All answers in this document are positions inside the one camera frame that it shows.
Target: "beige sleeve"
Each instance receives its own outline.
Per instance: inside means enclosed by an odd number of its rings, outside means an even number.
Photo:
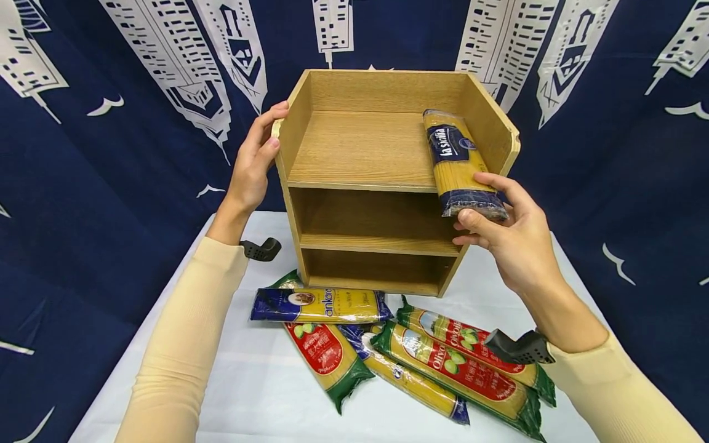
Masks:
[[[602,443],[702,442],[697,432],[630,360],[615,336],[597,349],[543,365]]]
[[[224,318],[247,263],[243,247],[202,239],[152,332],[117,442],[194,442]]]

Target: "pasta package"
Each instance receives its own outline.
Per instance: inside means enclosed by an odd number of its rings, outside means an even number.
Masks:
[[[364,289],[263,288],[251,320],[290,323],[376,323],[392,318],[384,293]]]
[[[473,179],[474,173],[488,169],[463,118],[427,109],[423,113],[423,125],[443,216],[455,216],[470,208],[493,221],[507,220],[507,210],[497,190]]]
[[[381,327],[338,325],[337,328],[370,371],[454,422],[470,424],[467,404],[463,398],[372,349],[369,340],[375,333],[381,332]]]
[[[396,319],[404,327],[453,348],[460,354],[480,361],[502,372],[513,380],[528,386],[551,406],[557,405],[556,388],[544,369],[538,364],[512,364],[502,361],[483,344],[489,332],[460,323],[443,315],[416,308],[403,297],[403,308],[396,312]]]
[[[358,384],[374,378],[374,374],[334,325],[284,325],[318,383],[335,404],[337,413],[342,415],[343,400]]]
[[[370,339],[382,354],[427,376],[533,439],[544,442],[536,392],[414,330],[387,322]]]

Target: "white table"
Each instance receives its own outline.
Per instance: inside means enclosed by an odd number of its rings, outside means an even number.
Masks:
[[[112,442],[128,405],[130,388],[158,315],[172,293],[208,220],[155,306],[74,432],[71,443]],[[248,320],[255,290],[296,268],[285,213],[255,213],[244,238],[283,244],[270,263],[251,261],[226,317],[221,343],[202,407],[198,442],[522,442],[532,440],[469,406],[470,427],[456,425],[405,393],[375,378],[345,401],[343,416],[320,388],[280,325]],[[603,319],[561,247],[554,249],[562,272],[577,294]],[[519,298],[499,277],[492,256],[472,247],[443,299],[411,296],[409,301],[457,320],[518,337],[534,324]],[[400,297],[387,296],[394,311]],[[569,399],[557,390],[558,408],[542,404],[542,432],[549,443],[597,442]]]

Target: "navy blue curtain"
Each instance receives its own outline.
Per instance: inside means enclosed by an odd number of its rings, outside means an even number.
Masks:
[[[327,67],[475,72],[520,129],[511,175],[709,437],[709,2],[216,3],[0,0],[0,439],[48,415],[35,441],[69,438],[219,204],[250,122]],[[196,63],[177,63],[184,82],[139,36],[156,29],[131,18],[138,4]],[[44,64],[26,75],[24,57]],[[282,211],[270,178],[262,209]]]

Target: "wooden shelf unit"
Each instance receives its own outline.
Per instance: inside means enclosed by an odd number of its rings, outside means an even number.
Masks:
[[[492,172],[518,132],[471,74],[306,70],[277,121],[277,166],[309,286],[442,296],[466,248],[440,216],[422,112],[463,115]]]

